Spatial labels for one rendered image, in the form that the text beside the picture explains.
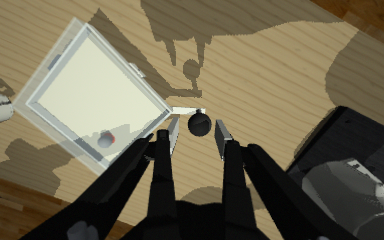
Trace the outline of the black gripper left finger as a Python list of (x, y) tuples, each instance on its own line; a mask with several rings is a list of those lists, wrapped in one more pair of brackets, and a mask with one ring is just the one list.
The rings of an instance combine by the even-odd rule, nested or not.
[(171, 165), (178, 135), (173, 117), (156, 141), (137, 139), (73, 203), (18, 240), (105, 240), (153, 160), (143, 240), (180, 240)]

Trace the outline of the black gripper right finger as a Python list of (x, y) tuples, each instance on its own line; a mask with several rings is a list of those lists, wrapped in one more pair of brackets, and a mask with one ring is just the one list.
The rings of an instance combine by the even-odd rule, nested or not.
[(332, 220), (261, 146), (240, 146), (219, 119), (214, 137), (224, 161), (223, 240), (262, 240), (244, 169), (284, 240), (359, 240)]

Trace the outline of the grey mug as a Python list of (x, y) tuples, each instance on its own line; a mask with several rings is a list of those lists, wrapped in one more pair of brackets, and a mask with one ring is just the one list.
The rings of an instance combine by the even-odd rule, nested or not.
[(11, 109), (10, 101), (5, 103), (6, 101), (9, 101), (9, 99), (6, 96), (3, 96), (0, 94), (0, 122), (10, 119), (13, 116), (13, 109)]

